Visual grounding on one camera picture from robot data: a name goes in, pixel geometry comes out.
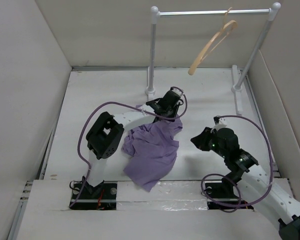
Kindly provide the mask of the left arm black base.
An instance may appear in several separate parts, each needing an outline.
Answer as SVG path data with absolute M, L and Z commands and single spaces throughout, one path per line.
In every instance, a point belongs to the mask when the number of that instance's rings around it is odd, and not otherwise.
M 71 210 L 114 211 L 117 209 L 117 182 L 103 180 L 100 184 L 92 186 L 88 182 L 83 184 L 85 180 L 83 176 L 81 181 L 69 183 Z

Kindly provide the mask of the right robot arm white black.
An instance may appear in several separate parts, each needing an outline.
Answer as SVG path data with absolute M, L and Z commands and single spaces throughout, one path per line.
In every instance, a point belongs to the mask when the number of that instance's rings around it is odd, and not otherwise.
M 213 187 L 223 197 L 237 195 L 266 217 L 283 240 L 300 240 L 300 202 L 288 194 L 239 145 L 230 128 L 206 127 L 190 140 L 197 149 L 223 158 L 229 173 Z

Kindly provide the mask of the purple t shirt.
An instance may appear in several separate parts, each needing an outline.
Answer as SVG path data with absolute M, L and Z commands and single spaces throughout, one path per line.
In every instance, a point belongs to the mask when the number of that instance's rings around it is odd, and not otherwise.
M 175 136 L 183 129 L 178 118 L 144 124 L 128 131 L 121 150 L 130 156 L 123 172 L 138 187 L 150 192 L 173 168 L 179 149 Z

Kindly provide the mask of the wooden clothes hanger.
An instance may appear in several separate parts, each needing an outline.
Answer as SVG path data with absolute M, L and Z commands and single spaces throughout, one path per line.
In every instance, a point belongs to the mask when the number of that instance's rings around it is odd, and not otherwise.
M 238 27 L 238 23 L 235 20 L 227 21 L 227 16 L 232 10 L 230 7 L 224 14 L 222 20 L 222 26 L 214 36 L 206 43 L 200 53 L 197 55 L 193 63 L 191 64 L 188 74 L 192 76 L 199 65 Z

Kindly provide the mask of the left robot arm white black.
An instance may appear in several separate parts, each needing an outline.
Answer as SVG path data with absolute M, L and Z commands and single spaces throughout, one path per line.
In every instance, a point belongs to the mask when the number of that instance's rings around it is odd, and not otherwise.
M 101 194 L 100 183 L 104 180 L 104 170 L 107 159 L 118 149 L 124 133 L 150 123 L 161 120 L 173 122 L 178 119 L 179 107 L 187 104 L 184 92 L 177 87 L 171 87 L 166 94 L 145 104 L 134 107 L 119 102 L 106 102 L 93 113 L 106 105 L 118 105 L 128 108 L 129 111 L 120 114 L 110 114 L 107 111 L 100 114 L 86 134 L 87 148 L 89 149 L 89 175 L 84 192 L 90 198 L 97 198 Z

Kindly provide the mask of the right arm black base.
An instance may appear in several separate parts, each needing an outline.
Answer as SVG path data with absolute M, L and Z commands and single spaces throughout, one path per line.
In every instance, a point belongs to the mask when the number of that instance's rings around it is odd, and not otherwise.
M 215 199 L 217 202 L 230 205 L 245 205 L 247 204 L 242 198 L 239 198 L 237 190 L 234 191 L 234 186 L 228 181 L 223 180 L 223 175 L 208 174 L 201 180 L 201 194 L 206 197 L 207 208 L 209 210 L 220 210 L 224 213 L 233 213 L 239 209 L 253 209 L 252 206 L 245 206 L 236 208 L 233 206 L 223 206 L 215 203 L 210 198 Z

